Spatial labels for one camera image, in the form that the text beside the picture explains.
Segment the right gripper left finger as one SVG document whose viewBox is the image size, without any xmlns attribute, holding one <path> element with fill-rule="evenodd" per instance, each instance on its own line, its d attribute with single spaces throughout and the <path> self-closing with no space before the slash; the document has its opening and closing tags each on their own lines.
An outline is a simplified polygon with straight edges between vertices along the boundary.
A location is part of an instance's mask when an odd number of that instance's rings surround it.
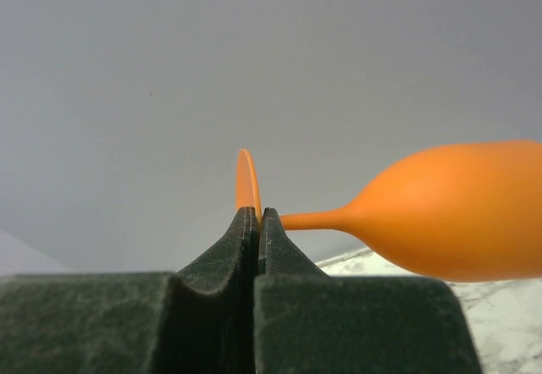
<svg viewBox="0 0 542 374">
<path fill-rule="evenodd" d="M 252 373 L 257 222 L 240 209 L 178 272 L 1 281 L 4 373 Z"/>
</svg>

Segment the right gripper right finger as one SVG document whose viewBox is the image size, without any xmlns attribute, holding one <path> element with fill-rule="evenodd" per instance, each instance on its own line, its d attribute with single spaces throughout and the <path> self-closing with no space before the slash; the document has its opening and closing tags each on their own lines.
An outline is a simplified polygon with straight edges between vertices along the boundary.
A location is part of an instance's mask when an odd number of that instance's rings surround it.
<svg viewBox="0 0 542 374">
<path fill-rule="evenodd" d="M 286 235 L 273 208 L 254 282 L 260 373 L 479 373 L 456 296 L 435 279 L 331 277 Z"/>
</svg>

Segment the orange plastic wine glass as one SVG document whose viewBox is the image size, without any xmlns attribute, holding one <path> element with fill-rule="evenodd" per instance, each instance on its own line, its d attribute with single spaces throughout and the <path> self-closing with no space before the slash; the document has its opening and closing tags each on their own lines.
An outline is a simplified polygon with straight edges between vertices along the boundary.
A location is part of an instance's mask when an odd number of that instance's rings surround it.
<svg viewBox="0 0 542 374">
<path fill-rule="evenodd" d="M 287 230 L 337 230 L 387 261 L 454 282 L 541 275 L 541 144 L 456 143 L 395 162 L 349 203 L 281 215 Z"/>
</svg>

